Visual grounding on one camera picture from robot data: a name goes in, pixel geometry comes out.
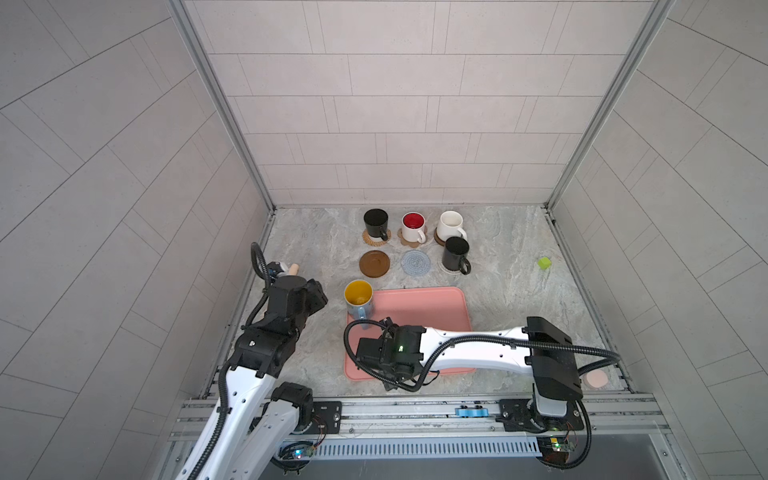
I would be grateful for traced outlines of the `blue mug yellow inside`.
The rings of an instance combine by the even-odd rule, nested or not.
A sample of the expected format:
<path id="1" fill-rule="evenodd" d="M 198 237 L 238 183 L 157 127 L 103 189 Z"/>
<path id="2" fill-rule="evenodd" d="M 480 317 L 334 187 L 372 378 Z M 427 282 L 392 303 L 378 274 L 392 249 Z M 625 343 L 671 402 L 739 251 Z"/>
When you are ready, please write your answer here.
<path id="1" fill-rule="evenodd" d="M 373 294 L 373 288 L 367 281 L 350 282 L 344 290 L 347 315 L 352 320 L 372 320 Z"/>

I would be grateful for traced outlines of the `brown wooden coaster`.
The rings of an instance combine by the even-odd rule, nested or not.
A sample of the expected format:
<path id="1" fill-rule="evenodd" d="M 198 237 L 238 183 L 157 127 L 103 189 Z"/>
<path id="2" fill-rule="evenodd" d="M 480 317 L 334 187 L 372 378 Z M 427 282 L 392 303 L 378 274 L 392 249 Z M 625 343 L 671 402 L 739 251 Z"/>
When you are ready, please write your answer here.
<path id="1" fill-rule="evenodd" d="M 371 250 L 364 253 L 359 260 L 361 273 L 369 278 L 380 278 L 390 269 L 389 256 L 381 250 Z"/>
<path id="2" fill-rule="evenodd" d="M 437 230 L 433 230 L 433 237 L 434 237 L 434 240 L 435 240 L 435 242 L 437 244 L 439 244 L 440 246 L 443 246 L 443 247 L 445 246 L 445 240 L 440 238 L 440 236 L 437 233 Z"/>

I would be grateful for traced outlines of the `grey felt round coaster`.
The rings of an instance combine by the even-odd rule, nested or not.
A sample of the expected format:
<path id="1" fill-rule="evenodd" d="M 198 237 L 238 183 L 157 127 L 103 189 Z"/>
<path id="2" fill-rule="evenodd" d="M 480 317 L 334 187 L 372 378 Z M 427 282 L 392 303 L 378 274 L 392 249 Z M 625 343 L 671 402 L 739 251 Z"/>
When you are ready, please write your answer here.
<path id="1" fill-rule="evenodd" d="M 419 250 L 410 250 L 405 252 L 401 259 L 403 271 L 411 277 L 422 277 L 431 270 L 431 260 L 429 256 Z"/>

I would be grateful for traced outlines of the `white lace coaster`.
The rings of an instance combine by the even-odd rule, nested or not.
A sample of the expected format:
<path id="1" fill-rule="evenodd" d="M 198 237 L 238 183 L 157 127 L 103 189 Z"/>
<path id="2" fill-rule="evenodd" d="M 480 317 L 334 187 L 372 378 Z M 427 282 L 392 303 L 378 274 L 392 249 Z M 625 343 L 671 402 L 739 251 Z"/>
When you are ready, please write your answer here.
<path id="1" fill-rule="evenodd" d="M 472 272 L 471 262 L 461 255 L 443 256 L 439 262 L 439 268 L 448 275 L 469 275 Z"/>

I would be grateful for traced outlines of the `black mug front row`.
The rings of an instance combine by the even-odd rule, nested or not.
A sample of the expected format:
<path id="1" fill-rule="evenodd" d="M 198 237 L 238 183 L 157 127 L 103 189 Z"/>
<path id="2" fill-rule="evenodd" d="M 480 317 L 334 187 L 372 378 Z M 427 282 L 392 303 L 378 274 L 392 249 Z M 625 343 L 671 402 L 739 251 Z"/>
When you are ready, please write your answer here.
<path id="1" fill-rule="evenodd" d="M 450 272 L 458 272 L 462 275 L 469 275 L 472 271 L 472 265 L 467 256 L 470 246 L 467 240 L 461 237 L 451 237 L 445 241 L 442 265 Z"/>

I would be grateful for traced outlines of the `black mug row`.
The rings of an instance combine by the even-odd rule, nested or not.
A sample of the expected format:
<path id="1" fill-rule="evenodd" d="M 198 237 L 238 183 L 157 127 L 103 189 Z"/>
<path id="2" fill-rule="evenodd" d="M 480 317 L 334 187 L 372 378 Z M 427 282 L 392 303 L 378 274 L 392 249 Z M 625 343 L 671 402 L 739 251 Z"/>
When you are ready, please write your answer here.
<path id="1" fill-rule="evenodd" d="M 389 216 L 385 210 L 380 208 L 370 209 L 365 212 L 363 220 L 366 233 L 370 238 L 383 242 L 389 240 Z"/>
<path id="2" fill-rule="evenodd" d="M 445 241 L 442 265 L 450 272 L 458 272 L 462 275 L 469 275 L 472 271 L 472 265 L 467 256 L 470 246 L 467 240 L 461 237 L 451 237 Z"/>

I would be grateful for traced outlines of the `woven rattan coaster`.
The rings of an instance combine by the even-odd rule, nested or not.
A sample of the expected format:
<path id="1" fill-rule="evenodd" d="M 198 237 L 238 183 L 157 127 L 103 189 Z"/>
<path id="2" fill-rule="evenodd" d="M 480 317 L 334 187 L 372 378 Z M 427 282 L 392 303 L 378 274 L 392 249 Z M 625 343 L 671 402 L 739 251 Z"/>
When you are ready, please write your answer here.
<path id="1" fill-rule="evenodd" d="M 362 232 L 362 239 L 367 245 L 372 247 L 381 247 L 388 243 L 388 240 L 370 236 L 366 229 L 364 229 Z"/>

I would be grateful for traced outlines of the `cork paw print coaster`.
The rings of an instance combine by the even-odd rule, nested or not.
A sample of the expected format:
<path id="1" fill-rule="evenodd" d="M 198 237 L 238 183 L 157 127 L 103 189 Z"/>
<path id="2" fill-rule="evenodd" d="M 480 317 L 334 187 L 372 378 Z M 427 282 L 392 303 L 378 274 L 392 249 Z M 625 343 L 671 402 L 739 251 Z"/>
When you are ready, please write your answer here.
<path id="1" fill-rule="evenodd" d="M 427 242 L 427 226 L 422 224 L 418 228 L 411 228 L 402 224 L 398 231 L 401 244 L 410 248 L 418 248 Z"/>

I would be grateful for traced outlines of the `white mug red inside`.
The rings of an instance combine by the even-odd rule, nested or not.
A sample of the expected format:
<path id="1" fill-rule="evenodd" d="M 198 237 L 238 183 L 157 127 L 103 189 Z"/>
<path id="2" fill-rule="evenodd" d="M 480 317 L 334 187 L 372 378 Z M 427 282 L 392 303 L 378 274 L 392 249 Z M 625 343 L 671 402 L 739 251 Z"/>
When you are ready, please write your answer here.
<path id="1" fill-rule="evenodd" d="M 405 242 L 424 244 L 426 238 L 426 221 L 418 212 L 408 212 L 402 217 L 401 235 Z"/>

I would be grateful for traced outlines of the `black mug back row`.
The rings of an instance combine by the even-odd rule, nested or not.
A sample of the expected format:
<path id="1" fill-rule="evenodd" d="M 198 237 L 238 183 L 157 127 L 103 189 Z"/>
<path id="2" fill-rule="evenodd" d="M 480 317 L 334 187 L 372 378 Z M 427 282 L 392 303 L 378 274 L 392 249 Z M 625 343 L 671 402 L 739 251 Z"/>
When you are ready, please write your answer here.
<path id="1" fill-rule="evenodd" d="M 370 209 L 365 212 L 363 220 L 366 233 L 370 238 L 383 242 L 389 240 L 389 216 L 385 210 L 380 208 Z"/>

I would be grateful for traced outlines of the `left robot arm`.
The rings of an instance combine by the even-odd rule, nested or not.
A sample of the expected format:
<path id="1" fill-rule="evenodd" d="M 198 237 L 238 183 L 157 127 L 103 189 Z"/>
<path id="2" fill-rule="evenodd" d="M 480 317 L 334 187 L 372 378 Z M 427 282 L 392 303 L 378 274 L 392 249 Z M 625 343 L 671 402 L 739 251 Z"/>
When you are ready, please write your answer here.
<path id="1" fill-rule="evenodd" d="M 278 377 L 307 320 L 328 299 L 296 265 L 267 262 L 258 243 L 251 245 L 251 263 L 264 282 L 262 296 L 219 371 L 219 399 L 181 479 L 257 479 L 289 435 L 313 422 L 311 389 Z"/>

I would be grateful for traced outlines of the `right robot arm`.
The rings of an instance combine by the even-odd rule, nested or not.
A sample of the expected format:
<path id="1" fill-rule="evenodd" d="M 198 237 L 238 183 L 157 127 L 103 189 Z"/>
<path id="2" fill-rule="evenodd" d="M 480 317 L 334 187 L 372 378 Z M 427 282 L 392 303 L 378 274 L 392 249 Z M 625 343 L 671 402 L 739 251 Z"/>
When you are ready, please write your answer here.
<path id="1" fill-rule="evenodd" d="M 618 353 L 576 345 L 542 317 L 526 325 L 490 332 L 457 332 L 398 325 L 389 317 L 347 324 L 343 344 L 355 367 L 387 390 L 417 392 L 449 369 L 486 369 L 530 377 L 533 396 L 522 414 L 503 414 L 505 426 L 543 434 L 584 429 L 581 379 L 616 365 Z"/>

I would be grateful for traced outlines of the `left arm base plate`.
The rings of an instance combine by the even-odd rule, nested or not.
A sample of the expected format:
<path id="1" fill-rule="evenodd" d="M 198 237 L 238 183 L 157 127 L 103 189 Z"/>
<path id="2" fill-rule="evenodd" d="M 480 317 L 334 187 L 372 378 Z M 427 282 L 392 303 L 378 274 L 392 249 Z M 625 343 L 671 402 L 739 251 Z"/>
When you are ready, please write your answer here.
<path id="1" fill-rule="evenodd" d="M 312 407 L 310 423 L 299 426 L 292 435 L 338 434 L 342 416 L 341 401 L 315 401 Z"/>

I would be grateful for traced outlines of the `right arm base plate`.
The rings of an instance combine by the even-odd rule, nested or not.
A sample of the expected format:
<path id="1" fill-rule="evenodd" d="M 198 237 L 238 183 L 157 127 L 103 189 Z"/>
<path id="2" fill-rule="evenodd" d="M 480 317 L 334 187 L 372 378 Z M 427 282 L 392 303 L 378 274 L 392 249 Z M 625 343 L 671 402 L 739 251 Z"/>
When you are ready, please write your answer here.
<path id="1" fill-rule="evenodd" d="M 538 411 L 536 399 L 502 399 L 499 402 L 500 414 L 496 421 L 503 424 L 506 432 L 526 432 L 543 434 L 546 432 L 582 431 L 585 429 L 584 415 L 576 402 L 556 401 L 557 406 L 564 406 L 566 414 L 562 417 L 543 415 Z"/>

